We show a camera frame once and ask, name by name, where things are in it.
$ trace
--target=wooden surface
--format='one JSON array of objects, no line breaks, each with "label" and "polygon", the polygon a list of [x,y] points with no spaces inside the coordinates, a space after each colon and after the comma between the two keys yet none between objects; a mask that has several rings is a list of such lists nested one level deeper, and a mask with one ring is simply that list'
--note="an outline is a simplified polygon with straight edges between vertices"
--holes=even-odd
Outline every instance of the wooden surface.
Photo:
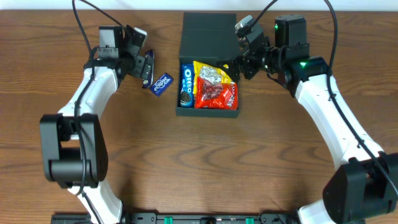
[{"label": "wooden surface", "polygon": [[[251,13],[239,12],[238,19]],[[273,18],[261,20],[274,41]],[[328,12],[301,12],[311,54],[329,60]],[[238,119],[175,115],[182,12],[111,11],[123,24],[148,31],[155,78],[175,78],[160,97],[127,77],[101,118],[108,148],[107,179],[133,211],[252,213],[293,210],[321,198],[334,173],[310,116],[259,73],[242,80]],[[98,26],[80,12],[91,45]],[[398,14],[339,12],[333,71],[345,100],[386,152],[398,151]],[[54,212],[84,212],[81,203],[42,170],[39,120],[56,113],[82,79],[86,46],[71,11],[0,11],[0,223],[49,223]],[[397,213],[369,220],[396,223]]]}]

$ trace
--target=yellow package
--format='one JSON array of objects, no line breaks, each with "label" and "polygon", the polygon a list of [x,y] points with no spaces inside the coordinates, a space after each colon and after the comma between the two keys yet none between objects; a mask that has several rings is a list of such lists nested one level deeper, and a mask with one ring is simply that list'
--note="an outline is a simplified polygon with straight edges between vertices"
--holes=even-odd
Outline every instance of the yellow package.
[{"label": "yellow package", "polygon": [[195,71],[195,78],[193,80],[193,94],[196,95],[198,91],[197,80],[198,77],[211,82],[211,84],[234,83],[232,79],[220,68],[216,68],[205,63],[193,61],[193,69]]}]

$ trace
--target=white background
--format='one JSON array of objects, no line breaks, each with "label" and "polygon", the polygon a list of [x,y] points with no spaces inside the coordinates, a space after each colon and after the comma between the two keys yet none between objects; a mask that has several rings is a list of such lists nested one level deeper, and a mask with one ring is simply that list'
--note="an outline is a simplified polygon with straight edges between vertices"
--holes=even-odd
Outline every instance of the white background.
[{"label": "white background", "polygon": [[[271,0],[89,0],[101,9],[262,10]],[[330,0],[337,11],[398,11],[398,0]],[[79,9],[90,9],[84,3]],[[0,9],[71,9],[72,0],[0,0]],[[328,10],[323,0],[279,0],[271,10]]]}]

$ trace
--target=open box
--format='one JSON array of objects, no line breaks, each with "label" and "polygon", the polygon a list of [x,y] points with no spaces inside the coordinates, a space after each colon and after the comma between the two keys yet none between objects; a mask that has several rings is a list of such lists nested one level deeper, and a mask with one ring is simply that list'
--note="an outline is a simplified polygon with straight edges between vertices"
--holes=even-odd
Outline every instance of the open box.
[{"label": "open box", "polygon": [[194,60],[216,66],[217,61],[229,60],[239,54],[238,38],[234,33],[236,14],[186,12],[183,17],[178,79],[177,116],[237,118],[241,102],[238,87],[236,110],[184,108],[180,105],[182,83],[181,64]]}]

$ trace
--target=red package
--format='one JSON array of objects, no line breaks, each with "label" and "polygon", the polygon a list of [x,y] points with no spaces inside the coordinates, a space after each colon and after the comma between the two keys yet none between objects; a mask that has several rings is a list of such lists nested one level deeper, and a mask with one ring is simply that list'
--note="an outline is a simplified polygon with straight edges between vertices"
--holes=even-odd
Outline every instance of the red package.
[{"label": "red package", "polygon": [[212,85],[200,77],[195,108],[236,110],[238,108],[238,87],[234,84]]}]

